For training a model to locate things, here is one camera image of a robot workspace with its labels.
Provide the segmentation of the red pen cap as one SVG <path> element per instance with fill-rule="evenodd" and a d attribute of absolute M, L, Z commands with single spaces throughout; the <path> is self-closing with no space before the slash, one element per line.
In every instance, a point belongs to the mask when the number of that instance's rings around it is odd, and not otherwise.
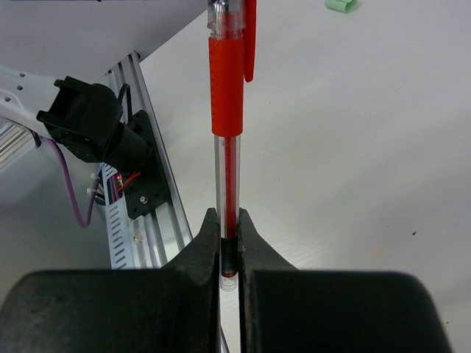
<path fill-rule="evenodd" d="M 207 1 L 210 36 L 216 39 L 244 40 L 244 78 L 251 82 L 255 73 L 257 32 L 256 0 Z"/>

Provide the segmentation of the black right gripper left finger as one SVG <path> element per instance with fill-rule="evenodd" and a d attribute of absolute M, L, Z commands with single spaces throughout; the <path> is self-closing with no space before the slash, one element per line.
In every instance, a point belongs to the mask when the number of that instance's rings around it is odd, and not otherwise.
<path fill-rule="evenodd" d="M 159 269 L 37 271 L 1 307 L 3 352 L 218 352 L 219 231 Z"/>

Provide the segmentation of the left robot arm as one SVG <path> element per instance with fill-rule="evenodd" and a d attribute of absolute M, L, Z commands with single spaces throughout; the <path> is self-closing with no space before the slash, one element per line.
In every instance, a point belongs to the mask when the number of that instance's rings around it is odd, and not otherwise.
<path fill-rule="evenodd" d="M 65 146 L 87 163 L 139 171 L 151 146 L 121 122 L 123 107 L 107 86 L 1 67 L 1 116 Z"/>

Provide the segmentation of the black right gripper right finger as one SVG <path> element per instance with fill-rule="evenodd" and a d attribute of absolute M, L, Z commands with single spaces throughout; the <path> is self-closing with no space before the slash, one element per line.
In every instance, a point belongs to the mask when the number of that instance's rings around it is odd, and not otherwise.
<path fill-rule="evenodd" d="M 295 268 L 241 210 L 243 352 L 450 352 L 431 295 L 410 274 Z"/>

